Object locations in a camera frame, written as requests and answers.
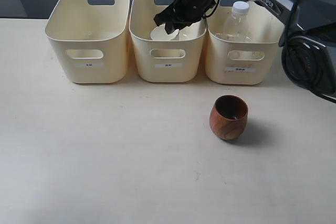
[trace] brown wooden cup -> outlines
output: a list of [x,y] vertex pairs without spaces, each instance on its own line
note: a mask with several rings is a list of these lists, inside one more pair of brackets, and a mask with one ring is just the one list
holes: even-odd
[[224,95],[216,100],[211,110],[211,130],[222,140],[235,140],[246,127],[247,114],[247,104],[241,98]]

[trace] plastic bottle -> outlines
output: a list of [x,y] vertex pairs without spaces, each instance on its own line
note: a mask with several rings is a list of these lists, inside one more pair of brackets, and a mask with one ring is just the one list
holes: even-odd
[[231,16],[225,21],[222,39],[234,42],[246,42],[249,29],[247,14],[250,6],[246,2],[233,4]]

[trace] cream plastic bin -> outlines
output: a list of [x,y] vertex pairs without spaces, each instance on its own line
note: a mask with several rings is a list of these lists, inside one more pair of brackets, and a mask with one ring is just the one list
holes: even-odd
[[221,84],[261,83],[279,51],[283,24],[265,8],[249,2],[249,42],[231,42],[216,37],[223,32],[232,7],[219,6],[208,22],[209,40],[205,70],[208,77]]
[[166,5],[154,0],[133,0],[130,16],[136,65],[139,75],[149,82],[186,82],[197,73],[206,26],[203,21],[180,31],[179,40],[154,41],[154,16]]
[[112,83],[127,71],[130,0],[59,0],[46,35],[69,80]]

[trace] white bottle cap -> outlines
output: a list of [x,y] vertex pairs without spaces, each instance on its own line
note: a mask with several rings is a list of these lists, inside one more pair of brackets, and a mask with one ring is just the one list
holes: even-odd
[[235,15],[245,16],[250,9],[250,5],[243,1],[237,1],[233,4],[232,13]]

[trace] white tabletop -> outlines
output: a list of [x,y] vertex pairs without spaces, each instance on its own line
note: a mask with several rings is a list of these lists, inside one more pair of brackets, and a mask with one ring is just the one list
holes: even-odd
[[[0,19],[0,223],[336,223],[336,105],[287,80],[201,67],[186,84],[63,73],[45,20]],[[249,106],[240,144],[211,132],[221,95]]]

